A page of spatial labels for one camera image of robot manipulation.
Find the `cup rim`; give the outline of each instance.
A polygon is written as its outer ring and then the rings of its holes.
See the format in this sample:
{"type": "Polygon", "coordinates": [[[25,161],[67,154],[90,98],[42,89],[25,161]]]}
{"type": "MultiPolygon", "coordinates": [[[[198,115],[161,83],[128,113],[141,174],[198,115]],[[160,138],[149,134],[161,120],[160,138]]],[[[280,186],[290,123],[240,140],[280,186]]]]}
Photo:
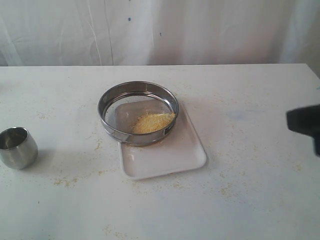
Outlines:
{"type": "Polygon", "coordinates": [[[25,139],[24,139],[22,142],[20,142],[18,145],[13,146],[13,147],[11,147],[11,148],[2,148],[2,147],[0,147],[0,150],[1,150],[1,151],[6,151],[6,150],[15,149],[15,148],[19,147],[21,144],[23,144],[23,143],[27,140],[27,138],[29,137],[29,131],[28,131],[25,127],[22,127],[22,126],[9,127],[9,128],[7,128],[6,130],[0,132],[0,136],[1,136],[2,134],[4,134],[4,133],[8,132],[8,131],[11,130],[11,129],[23,129],[23,130],[25,130],[25,132],[26,132],[26,137],[25,137],[25,139]]]}

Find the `black object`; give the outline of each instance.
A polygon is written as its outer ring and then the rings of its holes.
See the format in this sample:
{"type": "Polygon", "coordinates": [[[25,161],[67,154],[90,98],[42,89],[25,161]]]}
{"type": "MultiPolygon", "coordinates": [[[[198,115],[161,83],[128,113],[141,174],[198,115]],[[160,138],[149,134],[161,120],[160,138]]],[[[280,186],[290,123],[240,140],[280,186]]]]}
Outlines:
{"type": "Polygon", "coordinates": [[[314,151],[320,157],[320,104],[288,111],[286,121],[291,131],[314,139],[314,151]]]}

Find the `yellow powder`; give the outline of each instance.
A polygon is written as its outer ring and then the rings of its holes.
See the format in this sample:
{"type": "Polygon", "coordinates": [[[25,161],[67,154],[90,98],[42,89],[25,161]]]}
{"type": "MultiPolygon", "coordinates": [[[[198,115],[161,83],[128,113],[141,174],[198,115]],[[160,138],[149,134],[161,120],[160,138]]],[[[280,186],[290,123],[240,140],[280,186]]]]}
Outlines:
{"type": "Polygon", "coordinates": [[[138,118],[136,124],[132,128],[134,134],[147,134],[163,129],[175,118],[175,114],[145,114],[138,118]]]}

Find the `sieve rim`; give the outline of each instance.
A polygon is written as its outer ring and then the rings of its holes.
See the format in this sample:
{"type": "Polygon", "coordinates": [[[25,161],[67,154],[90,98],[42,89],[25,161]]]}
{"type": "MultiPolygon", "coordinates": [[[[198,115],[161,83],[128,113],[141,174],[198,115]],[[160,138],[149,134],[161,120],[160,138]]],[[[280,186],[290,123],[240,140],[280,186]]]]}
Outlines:
{"type": "Polygon", "coordinates": [[[179,103],[178,103],[178,100],[177,98],[174,96],[174,94],[172,92],[170,92],[168,89],[166,89],[165,87],[159,85],[159,84],[156,84],[156,83],[153,83],[153,82],[148,82],[148,81],[127,81],[127,82],[123,82],[123,83],[120,83],[118,85],[115,85],[113,87],[111,87],[110,89],[108,89],[103,95],[102,97],[100,98],[99,100],[99,103],[98,103],[98,113],[99,113],[99,116],[100,116],[100,120],[108,126],[108,128],[110,128],[111,130],[113,131],[116,131],[118,133],[121,133],[121,134],[124,134],[124,135],[127,135],[127,136],[149,136],[149,135],[154,135],[156,133],[160,133],[162,131],[164,131],[165,129],[167,129],[168,127],[170,127],[171,125],[173,126],[176,122],[176,119],[178,117],[178,114],[179,114],[179,103]],[[163,99],[161,96],[157,95],[156,93],[154,92],[151,92],[151,91],[128,91],[128,92],[122,92],[122,93],[119,93],[118,95],[114,96],[112,99],[110,99],[109,101],[104,101],[104,98],[112,91],[116,90],[116,89],[121,89],[121,87],[125,86],[125,85],[133,85],[133,84],[147,84],[147,85],[152,85],[152,86],[155,86],[157,88],[160,88],[164,91],[166,91],[173,99],[173,102],[174,104],[176,105],[176,110],[174,111],[173,110],[173,107],[172,107],[172,104],[163,99]],[[153,99],[156,99],[158,101],[161,101],[163,102],[167,107],[170,108],[170,110],[175,114],[173,120],[167,124],[165,127],[157,130],[157,131],[152,131],[152,132],[147,132],[147,133],[129,133],[129,132],[125,132],[125,131],[121,131],[113,126],[111,126],[110,124],[108,124],[106,121],[105,121],[105,117],[106,117],[106,112],[107,110],[111,107],[112,104],[114,104],[115,102],[121,100],[121,99],[124,99],[124,98],[127,98],[127,97],[133,97],[133,96],[143,96],[143,97],[150,97],[150,98],[153,98],[153,99]]]}

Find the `stainless steel sieve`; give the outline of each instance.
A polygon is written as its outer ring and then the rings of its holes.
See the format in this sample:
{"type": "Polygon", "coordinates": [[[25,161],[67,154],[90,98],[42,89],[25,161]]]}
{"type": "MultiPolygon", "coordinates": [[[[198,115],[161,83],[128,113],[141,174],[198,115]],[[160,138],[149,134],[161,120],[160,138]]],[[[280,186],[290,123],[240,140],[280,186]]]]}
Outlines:
{"type": "Polygon", "coordinates": [[[98,113],[106,132],[121,143],[144,146],[169,134],[179,114],[176,97],[166,88],[146,81],[121,83],[106,91],[99,103],[98,113]],[[143,114],[174,113],[164,128],[143,134],[132,133],[132,126],[143,114]]]}

